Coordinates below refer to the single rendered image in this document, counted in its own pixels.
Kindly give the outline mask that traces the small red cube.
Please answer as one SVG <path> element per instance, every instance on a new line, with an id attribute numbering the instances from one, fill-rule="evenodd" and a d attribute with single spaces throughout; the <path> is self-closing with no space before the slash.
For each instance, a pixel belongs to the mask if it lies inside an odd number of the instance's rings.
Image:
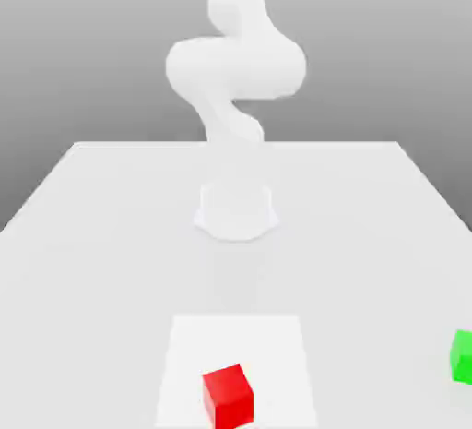
<path id="1" fill-rule="evenodd" d="M 238 429 L 254 421 L 254 392 L 239 364 L 203 374 L 202 382 L 212 429 Z"/>

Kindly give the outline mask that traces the small green cube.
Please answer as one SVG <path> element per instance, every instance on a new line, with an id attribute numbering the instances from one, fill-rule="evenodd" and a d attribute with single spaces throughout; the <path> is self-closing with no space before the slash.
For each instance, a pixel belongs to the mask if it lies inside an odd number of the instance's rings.
<path id="1" fill-rule="evenodd" d="M 472 386 L 472 331 L 458 329 L 450 350 L 452 379 Z"/>

